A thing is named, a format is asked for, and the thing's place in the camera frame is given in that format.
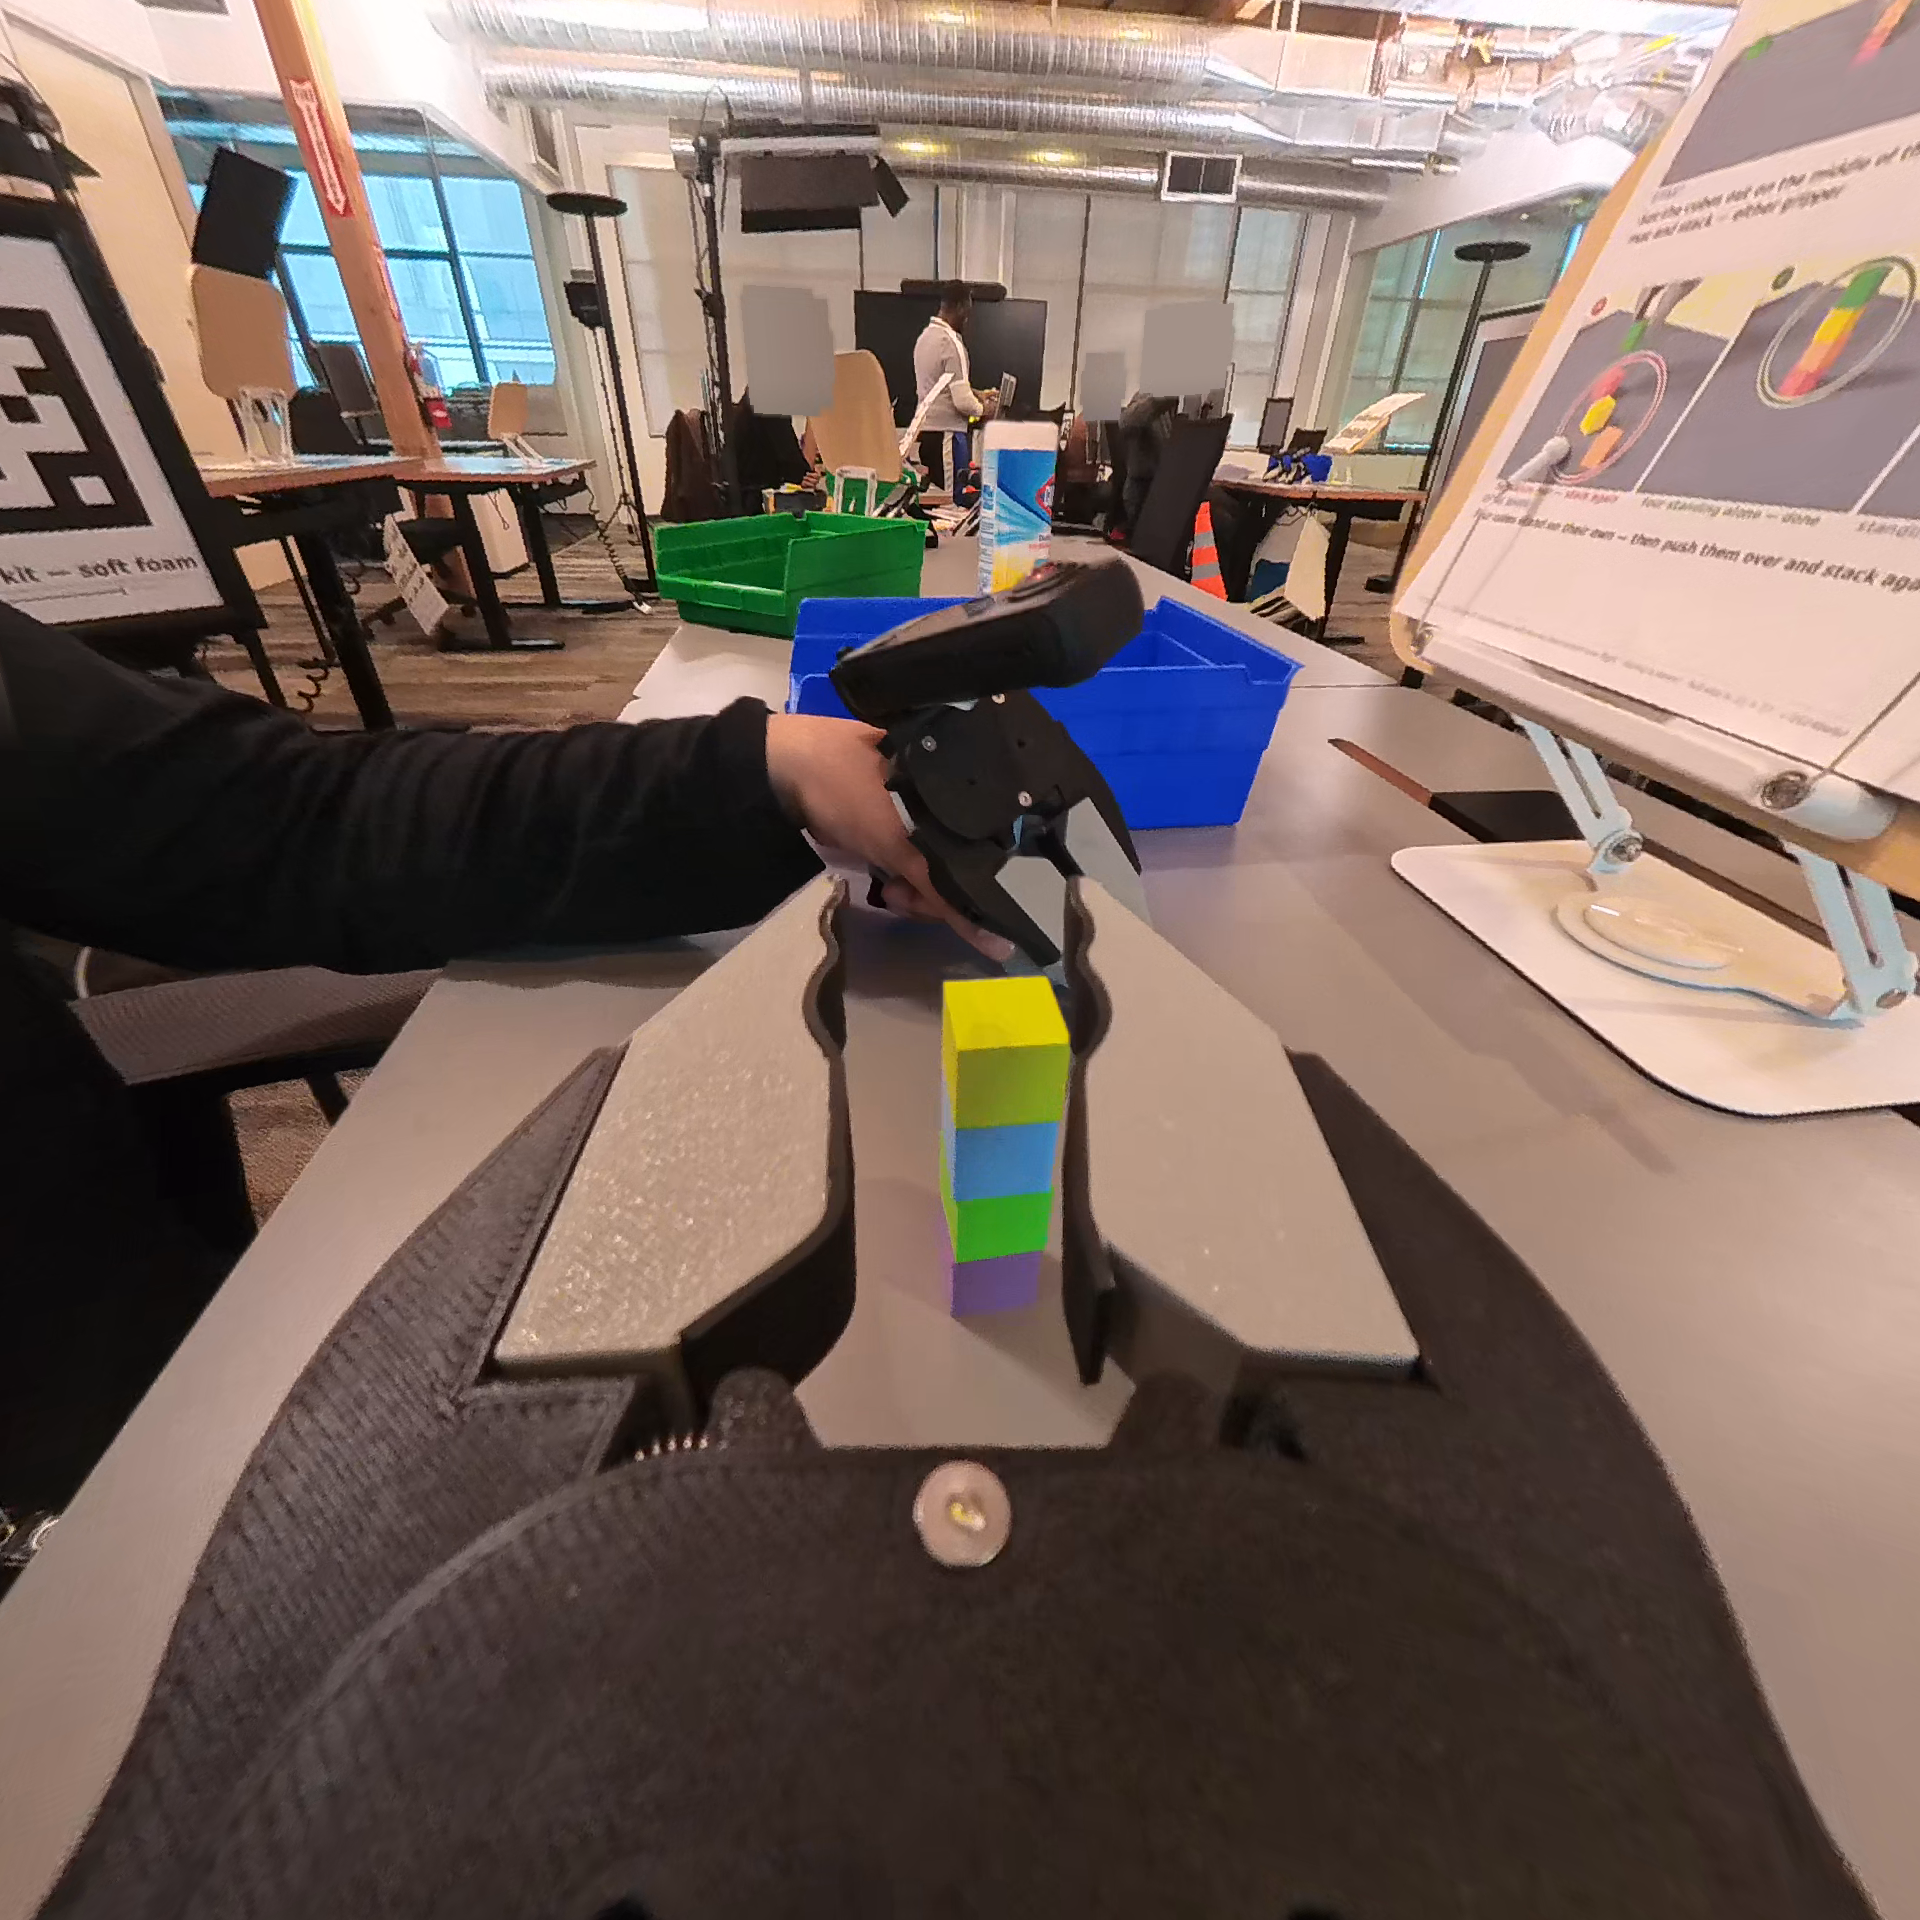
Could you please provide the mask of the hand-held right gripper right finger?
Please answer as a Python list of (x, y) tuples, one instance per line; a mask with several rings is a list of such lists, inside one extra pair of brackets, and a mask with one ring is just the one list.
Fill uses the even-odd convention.
[(1405, 1377), (1417, 1340), (1279, 1032), (1098, 880), (1067, 903), (1074, 1369)]

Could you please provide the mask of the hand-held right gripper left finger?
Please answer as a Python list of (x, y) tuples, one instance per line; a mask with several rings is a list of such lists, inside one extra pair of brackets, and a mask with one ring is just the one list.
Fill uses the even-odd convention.
[(849, 888), (819, 877), (638, 1027), (497, 1340), (513, 1377), (800, 1383), (855, 1304)]

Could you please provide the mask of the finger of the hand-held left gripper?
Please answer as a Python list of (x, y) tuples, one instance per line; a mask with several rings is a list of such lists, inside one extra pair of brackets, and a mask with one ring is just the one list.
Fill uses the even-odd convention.
[(1063, 747), (1053, 799), (1048, 803), (1048, 840), (1054, 864), (1082, 880), (1142, 880), (1143, 865), (1137, 840), (1121, 804), (1080, 747)]
[(1066, 873), (992, 838), (918, 836), (942, 901), (1008, 941), (1027, 969), (1066, 965)]

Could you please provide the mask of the yellow foam cube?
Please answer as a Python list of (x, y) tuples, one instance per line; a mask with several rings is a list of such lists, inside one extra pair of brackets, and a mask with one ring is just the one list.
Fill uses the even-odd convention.
[(942, 1055), (946, 1107), (960, 1131), (1066, 1116), (1072, 1044), (1048, 975), (950, 977)]

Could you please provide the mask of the blue foam cube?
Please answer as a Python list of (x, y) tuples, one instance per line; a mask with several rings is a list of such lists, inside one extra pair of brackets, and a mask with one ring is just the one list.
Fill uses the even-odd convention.
[(973, 1205), (1053, 1191), (1058, 1134), (1058, 1120), (960, 1127), (944, 1111), (944, 1193), (957, 1205)]

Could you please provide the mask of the green foam cube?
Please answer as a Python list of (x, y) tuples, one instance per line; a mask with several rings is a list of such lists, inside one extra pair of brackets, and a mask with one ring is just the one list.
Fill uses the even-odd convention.
[(1054, 1191), (958, 1197), (942, 1189), (951, 1259), (958, 1264), (1029, 1257), (1048, 1249)]

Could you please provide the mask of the person's left forearm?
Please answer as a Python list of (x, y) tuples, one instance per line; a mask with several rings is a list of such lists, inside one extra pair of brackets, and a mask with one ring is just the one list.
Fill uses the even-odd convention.
[(169, 969), (439, 969), (757, 924), (824, 862), (769, 711), (319, 733), (2, 615), (6, 918)]

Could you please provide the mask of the blue plastic bin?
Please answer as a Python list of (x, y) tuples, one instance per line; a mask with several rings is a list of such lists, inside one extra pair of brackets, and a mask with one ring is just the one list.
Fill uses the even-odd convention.
[[(789, 713), (846, 717), (837, 659), (953, 596), (810, 596), (792, 640)], [(1129, 830), (1235, 824), (1302, 670), (1248, 632), (1161, 598), (1114, 660), (1039, 704), (1102, 773)]]

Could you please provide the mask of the black light panel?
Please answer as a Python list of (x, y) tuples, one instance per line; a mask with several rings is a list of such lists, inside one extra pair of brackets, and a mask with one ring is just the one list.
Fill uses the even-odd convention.
[(729, 166), (744, 233), (858, 231), (872, 208), (898, 217), (907, 205), (906, 184), (879, 151), (738, 151)]

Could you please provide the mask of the wooden standing desk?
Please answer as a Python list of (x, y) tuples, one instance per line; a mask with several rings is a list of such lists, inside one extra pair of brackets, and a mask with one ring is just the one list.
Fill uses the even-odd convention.
[(226, 502), (224, 535), (240, 550), (281, 544), (326, 659), (341, 672), (367, 731), (398, 727), (378, 673), (365, 617), (352, 600), (329, 536), (385, 521), (401, 505), (406, 455), (295, 455), (283, 463), (194, 456), (208, 495)]
[(453, 655), (481, 653), (554, 653), (562, 640), (518, 632), (511, 613), (518, 603), (503, 603), (497, 591), (497, 568), (483, 540), (475, 501), (487, 493), (506, 493), (519, 526), (528, 563), (541, 585), (541, 611), (568, 615), (603, 615), (624, 608), (624, 598), (585, 600), (568, 598), (554, 565), (551, 542), (544, 531), (544, 507), (587, 492), (590, 462), (554, 462), (518, 455), (439, 455), (437, 459), (409, 459), (398, 467), (398, 484), (415, 501), (445, 501), (445, 521), (451, 526), (451, 552), (461, 555), (453, 581), (469, 588), (471, 608), (481, 619), (481, 632), (461, 638), (445, 631), (439, 649)]

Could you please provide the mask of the black floor lamp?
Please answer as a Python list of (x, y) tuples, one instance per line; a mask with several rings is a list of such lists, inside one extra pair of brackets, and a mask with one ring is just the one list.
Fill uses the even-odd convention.
[(1454, 257), (1463, 264), (1474, 264), (1477, 280), (1473, 286), (1473, 299), (1467, 307), (1467, 318), (1462, 328), (1462, 337), (1456, 344), (1454, 366), (1446, 387), (1446, 397), (1439, 408), (1437, 427), (1432, 433), (1432, 445), (1425, 459), (1425, 470), (1421, 479), (1421, 499), (1408, 507), (1408, 521), (1405, 531), (1405, 540), (1399, 544), (1398, 563), (1387, 579), (1387, 589), (1399, 588), (1401, 573), (1407, 568), (1408, 555), (1417, 542), (1417, 535), (1425, 531), (1426, 515), (1437, 501), (1439, 487), (1439, 467), (1442, 462), (1446, 444), (1450, 437), (1453, 419), (1456, 411), (1456, 399), (1463, 391), (1467, 358), (1474, 344), (1477, 325), (1482, 318), (1489, 280), (1495, 270), (1510, 260), (1526, 257), (1530, 251), (1530, 243), (1526, 240), (1510, 240), (1510, 237), (1487, 237), (1470, 245), (1462, 245), (1454, 248)]
[(658, 598), (658, 579), (656, 579), (656, 545), (655, 545), (655, 528), (650, 515), (642, 502), (641, 492), (641, 463), (637, 451), (637, 433), (634, 433), (634, 413), (626, 395), (626, 379), (619, 364), (617, 351), (617, 328), (616, 328), (616, 312), (609, 292), (609, 271), (606, 271), (606, 255), (601, 246), (601, 223), (616, 221), (619, 215), (626, 213), (626, 204), (611, 195), (594, 195), (590, 190), (566, 188), (546, 197), (546, 204), (561, 217), (578, 219), (585, 231), (587, 257), (590, 257), (590, 280), (593, 280), (593, 311), (598, 328), (603, 336), (603, 358), (609, 369), (609, 395), (611, 395), (611, 419), (616, 423), (616, 448), (617, 448), (617, 472), (619, 472), (619, 502), (631, 509), (631, 528), (634, 536), (641, 545), (641, 576), (637, 585), (637, 596), (655, 600)]

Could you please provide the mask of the person's torso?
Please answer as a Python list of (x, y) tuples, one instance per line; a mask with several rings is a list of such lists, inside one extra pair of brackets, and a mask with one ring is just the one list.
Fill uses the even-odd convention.
[(254, 1233), (224, 1096), (131, 1087), (6, 941), (6, 1508), (71, 1502)]

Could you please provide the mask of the wooden column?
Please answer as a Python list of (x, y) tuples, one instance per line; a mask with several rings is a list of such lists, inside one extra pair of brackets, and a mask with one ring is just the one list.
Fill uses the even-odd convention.
[(254, 1), (283, 107), (315, 190), (359, 332), (378, 408), (403, 459), (437, 462), (441, 444), (417, 381), (390, 260), (378, 237), (345, 102), (309, 1)]

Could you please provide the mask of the black monitor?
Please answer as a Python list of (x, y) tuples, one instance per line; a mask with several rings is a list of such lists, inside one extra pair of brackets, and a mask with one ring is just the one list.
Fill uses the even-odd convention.
[(247, 280), (272, 280), (293, 197), (295, 179), (281, 166), (237, 149), (216, 149), (191, 237), (191, 262)]

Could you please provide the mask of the black wall screen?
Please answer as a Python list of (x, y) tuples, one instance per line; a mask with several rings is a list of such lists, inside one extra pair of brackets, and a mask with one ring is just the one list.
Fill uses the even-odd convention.
[[(874, 351), (881, 360), (902, 425), (907, 425), (919, 404), (914, 344), (938, 318), (938, 301), (941, 296), (933, 292), (854, 292), (855, 347)], [(1045, 301), (1022, 296), (975, 301), (962, 341), (967, 384), (976, 392), (994, 392), (1011, 377), (1015, 381), (1015, 404), (1041, 404), (1048, 343)]]

